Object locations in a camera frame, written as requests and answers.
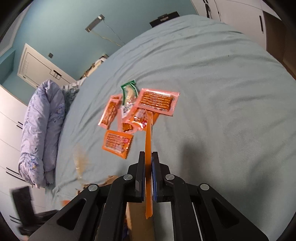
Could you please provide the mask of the orange sausage snack packet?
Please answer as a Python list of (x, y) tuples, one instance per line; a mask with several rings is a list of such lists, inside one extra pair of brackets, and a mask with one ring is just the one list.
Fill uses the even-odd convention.
[(107, 130), (103, 139), (102, 149), (126, 159), (130, 151), (133, 135)]

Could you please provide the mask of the pink spicy stick packet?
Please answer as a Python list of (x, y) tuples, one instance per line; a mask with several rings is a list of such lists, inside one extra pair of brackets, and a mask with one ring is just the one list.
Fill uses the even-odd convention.
[(117, 114), (118, 131), (122, 133), (133, 134), (137, 131), (146, 131), (147, 129), (147, 114), (143, 108), (136, 108), (129, 112), (124, 119), (121, 118), (121, 111), (119, 109)]
[(109, 129), (121, 105), (122, 94), (112, 95), (106, 104), (102, 117), (98, 123), (100, 127)]
[(142, 88), (135, 107), (173, 116), (179, 96), (179, 92)]
[(152, 217), (152, 125), (153, 114), (146, 111), (147, 129), (145, 134), (145, 217)]

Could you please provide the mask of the small white snack packet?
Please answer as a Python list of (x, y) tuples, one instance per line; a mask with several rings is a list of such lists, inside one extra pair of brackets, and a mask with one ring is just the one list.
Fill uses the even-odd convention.
[(133, 108), (134, 102), (126, 102), (126, 104), (123, 104), (120, 108), (121, 111), (121, 118), (124, 119), (128, 116), (130, 110)]

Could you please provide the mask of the green white snack packet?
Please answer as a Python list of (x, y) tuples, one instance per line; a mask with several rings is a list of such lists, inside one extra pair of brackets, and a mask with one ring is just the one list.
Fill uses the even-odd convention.
[(122, 105), (134, 103), (138, 97), (138, 88), (135, 80), (128, 81), (121, 85)]

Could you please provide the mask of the clear plastic wrapper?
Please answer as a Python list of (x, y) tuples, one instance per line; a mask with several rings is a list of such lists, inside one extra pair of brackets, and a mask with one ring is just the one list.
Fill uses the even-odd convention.
[(89, 159), (79, 144), (74, 147), (73, 160), (78, 179), (83, 179), (83, 174), (89, 166)]

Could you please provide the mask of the light blue bed sheet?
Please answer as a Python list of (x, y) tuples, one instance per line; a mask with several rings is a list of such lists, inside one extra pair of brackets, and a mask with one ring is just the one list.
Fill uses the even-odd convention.
[[(152, 129), (160, 162), (187, 183), (209, 184), (277, 240), (295, 214), (295, 80), (248, 37), (198, 15), (139, 35), (85, 80), (64, 120), (46, 209), (138, 161), (143, 131), (122, 159), (102, 149), (106, 130), (98, 125), (109, 98), (130, 80), (180, 93), (173, 116), (159, 116)], [(73, 160), (77, 144), (89, 159), (83, 179)]]

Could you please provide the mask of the lavender floral folded duvet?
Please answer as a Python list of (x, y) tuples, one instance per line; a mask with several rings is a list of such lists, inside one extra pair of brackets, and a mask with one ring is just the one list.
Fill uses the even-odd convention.
[(53, 183), (65, 99), (59, 85), (44, 81), (32, 95), (23, 122), (18, 172), (32, 186)]

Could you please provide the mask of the white wardrobe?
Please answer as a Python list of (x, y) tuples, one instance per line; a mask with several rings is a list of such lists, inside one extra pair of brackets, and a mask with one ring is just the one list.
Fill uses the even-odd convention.
[(28, 186), (33, 210), (45, 211), (44, 188), (31, 187), (18, 172), (23, 119), (27, 106), (1, 87), (1, 214), (14, 234), (23, 239), (18, 230), (20, 218), (15, 209), (11, 190)]

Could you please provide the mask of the dark patterned clothes pile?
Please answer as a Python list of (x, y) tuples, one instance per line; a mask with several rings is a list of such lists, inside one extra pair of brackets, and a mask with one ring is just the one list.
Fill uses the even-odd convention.
[(65, 99), (65, 114), (69, 112), (70, 106), (73, 103), (77, 93), (80, 90), (80, 87), (82, 86), (86, 78), (87, 77), (83, 77), (80, 80), (77, 80), (69, 85), (63, 85), (62, 87), (60, 87)]

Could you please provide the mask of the white door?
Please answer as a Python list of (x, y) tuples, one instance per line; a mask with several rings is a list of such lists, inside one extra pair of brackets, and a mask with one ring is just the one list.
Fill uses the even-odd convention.
[(69, 85), (75, 79), (25, 43), (20, 63), (18, 77), (34, 88), (47, 79), (53, 80), (59, 86)]

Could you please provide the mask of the black box behind bed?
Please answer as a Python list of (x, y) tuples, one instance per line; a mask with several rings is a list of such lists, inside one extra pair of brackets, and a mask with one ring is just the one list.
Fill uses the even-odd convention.
[(151, 25), (152, 28), (154, 28), (164, 22), (167, 22), (167, 21), (177, 18), (179, 16), (180, 16), (179, 13), (177, 11), (175, 11), (170, 14), (164, 14), (162, 16), (159, 16), (157, 19), (151, 21), (149, 24)]

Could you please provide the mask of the white cabinet unit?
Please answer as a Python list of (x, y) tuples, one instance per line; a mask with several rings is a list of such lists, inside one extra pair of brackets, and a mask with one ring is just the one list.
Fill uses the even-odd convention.
[(295, 34), (264, 1), (197, 0), (200, 16), (234, 27), (259, 44), (295, 77)]

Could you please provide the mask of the metal wall lamp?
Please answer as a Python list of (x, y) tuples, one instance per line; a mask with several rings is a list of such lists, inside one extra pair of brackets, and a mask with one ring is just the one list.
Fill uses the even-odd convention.
[(104, 15), (99, 15), (96, 17), (86, 28), (87, 32), (91, 32), (93, 28), (95, 28), (101, 21), (105, 19)]

